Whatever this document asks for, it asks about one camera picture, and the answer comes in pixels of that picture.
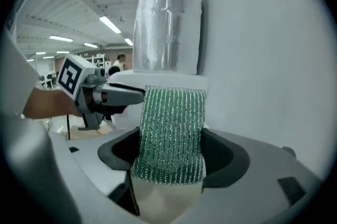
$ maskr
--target fluorescent light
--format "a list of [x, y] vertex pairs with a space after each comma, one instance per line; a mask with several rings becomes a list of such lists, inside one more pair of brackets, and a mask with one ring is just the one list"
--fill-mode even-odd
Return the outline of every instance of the fluorescent light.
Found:
[[84, 43], [85, 46], [92, 47], [92, 48], [97, 48], [97, 45], [90, 44], [90, 43]]
[[125, 38], [124, 40], [127, 42], [128, 45], [133, 46], [133, 43], [129, 38]]
[[66, 42], [72, 42], [73, 40], [71, 38], [67, 37], [61, 37], [61, 36], [50, 36], [49, 37], [51, 40], [57, 40], [57, 41], [66, 41]]
[[114, 25], [107, 17], [100, 17], [100, 21], [103, 22], [107, 27], [109, 27], [113, 32], [119, 34], [121, 30], [119, 30], [116, 25]]

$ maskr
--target black cable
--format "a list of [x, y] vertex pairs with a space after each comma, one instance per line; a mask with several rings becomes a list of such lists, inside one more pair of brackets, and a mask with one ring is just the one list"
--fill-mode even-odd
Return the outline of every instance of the black cable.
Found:
[[67, 114], [67, 128], [68, 128], [67, 139], [70, 140], [69, 114]]

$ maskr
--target green scrubber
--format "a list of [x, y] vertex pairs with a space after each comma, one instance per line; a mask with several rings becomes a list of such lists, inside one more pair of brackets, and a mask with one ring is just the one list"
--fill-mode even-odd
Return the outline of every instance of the green scrubber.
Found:
[[200, 131], [205, 90], [148, 86], [140, 122], [140, 155], [131, 176], [159, 184], [203, 179]]

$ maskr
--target man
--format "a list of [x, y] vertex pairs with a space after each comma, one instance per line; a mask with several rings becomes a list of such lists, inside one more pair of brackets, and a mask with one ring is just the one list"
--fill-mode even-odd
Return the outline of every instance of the man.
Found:
[[126, 62], [126, 56], [124, 53], [120, 53], [117, 56], [117, 60], [115, 61], [115, 63], [112, 66], [118, 66], [120, 68], [120, 71], [124, 70], [124, 64]]
[[109, 68], [108, 74], [111, 76], [112, 74], [121, 71], [118, 66], [112, 66]]
[[[71, 98], [63, 91], [36, 88], [39, 75], [16, 47], [16, 13], [12, 12], [0, 35], [0, 113], [43, 119], [72, 114], [80, 116]], [[93, 101], [88, 92], [87, 103]]]

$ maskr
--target white cylinder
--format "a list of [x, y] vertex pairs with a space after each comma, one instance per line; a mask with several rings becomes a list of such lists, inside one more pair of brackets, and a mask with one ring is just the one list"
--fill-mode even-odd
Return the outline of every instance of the white cylinder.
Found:
[[196, 74], [201, 0], [139, 0], [133, 70]]

